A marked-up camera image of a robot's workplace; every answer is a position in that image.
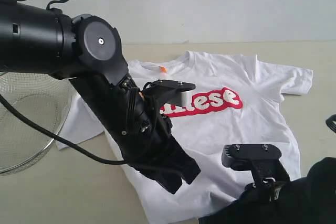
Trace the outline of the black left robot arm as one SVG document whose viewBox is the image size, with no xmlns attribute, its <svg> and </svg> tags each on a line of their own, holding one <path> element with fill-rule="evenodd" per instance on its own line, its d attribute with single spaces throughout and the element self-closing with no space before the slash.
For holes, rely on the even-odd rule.
<svg viewBox="0 0 336 224">
<path fill-rule="evenodd" d="M 1 0 L 1 71 L 47 74 L 67 79 L 117 143 L 122 159 L 98 157 L 56 136 L 14 109 L 1 104 L 38 132 L 107 165 L 129 165 L 174 194 L 200 173 L 172 135 L 172 122 L 160 109 L 183 104 L 192 83 L 148 82 L 140 89 L 122 53 L 119 33 L 93 15 L 71 18 L 61 10 L 41 9 L 22 0 Z"/>
</svg>

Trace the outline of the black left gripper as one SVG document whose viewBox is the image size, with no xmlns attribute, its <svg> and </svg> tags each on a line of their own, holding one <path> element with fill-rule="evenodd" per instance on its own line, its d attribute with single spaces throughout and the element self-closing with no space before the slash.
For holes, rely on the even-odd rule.
<svg viewBox="0 0 336 224">
<path fill-rule="evenodd" d="M 122 157 L 171 194 L 180 189 L 182 180 L 190 185 L 201 169 L 173 137 L 170 119 L 157 113 L 150 121 L 144 121 L 143 126 L 149 128 L 118 140 Z"/>
</svg>

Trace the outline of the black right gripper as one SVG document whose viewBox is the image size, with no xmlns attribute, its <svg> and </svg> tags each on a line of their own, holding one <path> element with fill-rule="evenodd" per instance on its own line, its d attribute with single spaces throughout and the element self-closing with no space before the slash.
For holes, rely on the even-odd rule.
<svg viewBox="0 0 336 224">
<path fill-rule="evenodd" d="M 201 217 L 199 223 L 268 223 L 277 215 L 275 182 L 251 183 L 241 196 L 220 211 Z"/>
</svg>

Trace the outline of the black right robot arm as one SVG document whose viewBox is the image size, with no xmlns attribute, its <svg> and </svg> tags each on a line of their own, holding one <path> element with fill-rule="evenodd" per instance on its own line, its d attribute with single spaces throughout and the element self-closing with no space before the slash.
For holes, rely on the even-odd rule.
<svg viewBox="0 0 336 224">
<path fill-rule="evenodd" d="M 249 188 L 199 223 L 335 223 L 335 158 L 315 163 L 306 177 Z"/>
</svg>

